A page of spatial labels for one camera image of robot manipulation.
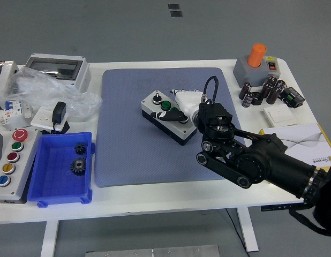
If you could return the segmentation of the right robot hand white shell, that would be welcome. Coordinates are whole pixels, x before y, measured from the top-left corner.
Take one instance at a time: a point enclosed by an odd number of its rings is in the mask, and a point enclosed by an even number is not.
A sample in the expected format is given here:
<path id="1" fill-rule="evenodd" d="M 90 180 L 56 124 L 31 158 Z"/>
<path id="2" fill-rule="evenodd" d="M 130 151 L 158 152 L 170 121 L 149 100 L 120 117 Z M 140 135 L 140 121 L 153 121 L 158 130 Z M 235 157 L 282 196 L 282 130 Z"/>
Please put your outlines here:
<path id="1" fill-rule="evenodd" d="M 199 90 L 177 90 L 171 91 L 175 95 L 175 102 L 179 111 L 152 112 L 151 117 L 164 122 L 183 122 L 189 119 L 197 127 L 199 105 L 206 101 L 206 94 Z"/>

